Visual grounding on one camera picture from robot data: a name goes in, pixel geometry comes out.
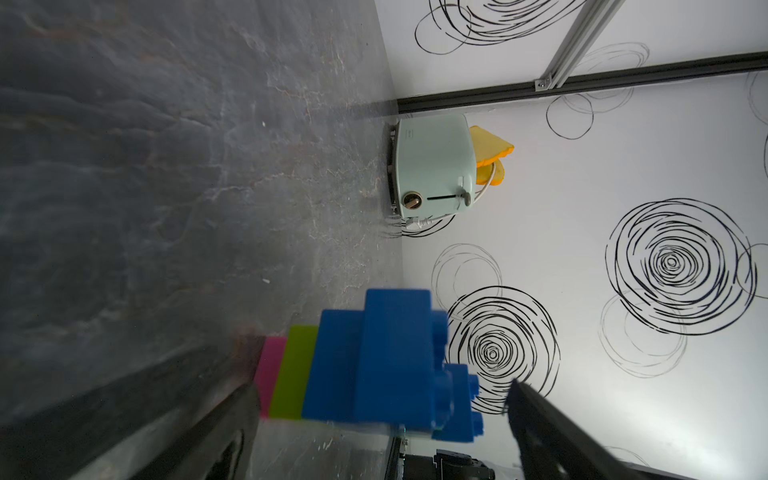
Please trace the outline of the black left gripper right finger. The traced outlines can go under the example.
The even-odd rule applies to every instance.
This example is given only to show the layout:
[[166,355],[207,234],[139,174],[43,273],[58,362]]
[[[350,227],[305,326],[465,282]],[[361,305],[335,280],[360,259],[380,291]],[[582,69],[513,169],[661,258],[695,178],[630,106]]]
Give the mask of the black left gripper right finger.
[[529,385],[512,382],[506,412],[526,479],[636,477]]

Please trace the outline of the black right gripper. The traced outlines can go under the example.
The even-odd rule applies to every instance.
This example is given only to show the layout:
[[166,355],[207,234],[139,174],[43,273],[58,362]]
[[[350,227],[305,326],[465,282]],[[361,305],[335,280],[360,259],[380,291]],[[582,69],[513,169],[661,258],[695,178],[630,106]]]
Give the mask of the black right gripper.
[[386,480],[493,480],[495,471],[469,455],[437,449],[432,456],[408,452],[407,438],[395,437],[388,450]]

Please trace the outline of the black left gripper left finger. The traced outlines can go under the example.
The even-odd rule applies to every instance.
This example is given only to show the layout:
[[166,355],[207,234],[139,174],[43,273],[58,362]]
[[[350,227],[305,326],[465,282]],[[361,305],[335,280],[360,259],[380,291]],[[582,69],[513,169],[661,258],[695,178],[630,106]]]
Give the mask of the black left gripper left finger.
[[243,479],[259,425],[259,407],[257,388],[240,386],[134,477]]

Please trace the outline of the small blue square lego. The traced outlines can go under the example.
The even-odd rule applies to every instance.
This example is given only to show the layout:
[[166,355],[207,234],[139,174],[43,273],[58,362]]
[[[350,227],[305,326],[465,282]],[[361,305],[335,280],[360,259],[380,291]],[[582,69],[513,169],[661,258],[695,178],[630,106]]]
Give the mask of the small blue square lego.
[[479,395],[479,380],[469,373],[466,365],[445,364],[443,371],[451,378],[452,411],[441,428],[434,430],[431,438],[453,443],[473,443],[484,433],[482,414],[473,410],[472,403]]

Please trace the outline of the lime green long lego brick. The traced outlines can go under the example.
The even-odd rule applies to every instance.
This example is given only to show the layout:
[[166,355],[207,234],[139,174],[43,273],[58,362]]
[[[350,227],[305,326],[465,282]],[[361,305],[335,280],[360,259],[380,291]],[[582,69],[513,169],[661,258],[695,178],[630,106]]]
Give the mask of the lime green long lego brick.
[[269,407],[270,419],[302,418],[318,331],[312,325],[290,329]]

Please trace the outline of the pink square lego brick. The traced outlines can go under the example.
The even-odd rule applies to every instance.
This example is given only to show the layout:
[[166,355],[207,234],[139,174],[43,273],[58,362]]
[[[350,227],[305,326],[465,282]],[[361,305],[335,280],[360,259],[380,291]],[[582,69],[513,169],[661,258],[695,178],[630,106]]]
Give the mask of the pink square lego brick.
[[253,382],[258,390],[261,418],[269,417],[270,405],[287,344],[286,337],[267,337],[264,341]]

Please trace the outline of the blue long lego brick front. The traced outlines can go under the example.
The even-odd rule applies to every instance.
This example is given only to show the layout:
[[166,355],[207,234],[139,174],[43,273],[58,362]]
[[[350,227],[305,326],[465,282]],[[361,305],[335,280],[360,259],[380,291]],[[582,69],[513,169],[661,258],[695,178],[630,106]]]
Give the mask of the blue long lego brick front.
[[431,293],[371,289],[366,294],[353,418],[434,431],[451,416],[452,380],[444,370],[447,314]]

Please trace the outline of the blue long lego brick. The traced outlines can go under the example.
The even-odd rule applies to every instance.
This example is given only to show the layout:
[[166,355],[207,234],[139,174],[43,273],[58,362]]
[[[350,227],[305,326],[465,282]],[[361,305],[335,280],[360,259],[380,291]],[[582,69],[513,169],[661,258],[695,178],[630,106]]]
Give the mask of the blue long lego brick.
[[302,407],[303,419],[354,422],[362,327],[362,311],[322,313]]
[[431,293],[371,289],[366,294],[353,418],[434,431],[451,416],[452,380],[444,370],[447,314]]

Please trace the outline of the orange toast slice right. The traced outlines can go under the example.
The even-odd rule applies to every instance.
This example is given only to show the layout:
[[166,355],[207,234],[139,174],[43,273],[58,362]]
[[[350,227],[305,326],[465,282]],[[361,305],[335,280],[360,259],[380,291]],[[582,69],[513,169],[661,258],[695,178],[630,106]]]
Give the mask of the orange toast slice right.
[[497,159],[493,163],[481,162],[476,166],[476,184],[498,186],[505,179],[505,168],[501,160]]

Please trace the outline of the mint green toaster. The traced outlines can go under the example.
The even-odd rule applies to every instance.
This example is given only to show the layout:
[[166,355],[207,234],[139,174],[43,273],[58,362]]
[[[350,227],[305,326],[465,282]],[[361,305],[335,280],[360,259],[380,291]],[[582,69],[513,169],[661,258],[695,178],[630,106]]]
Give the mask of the mint green toaster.
[[466,117],[403,118],[394,127],[390,177],[405,220],[437,219],[475,203],[476,159]]

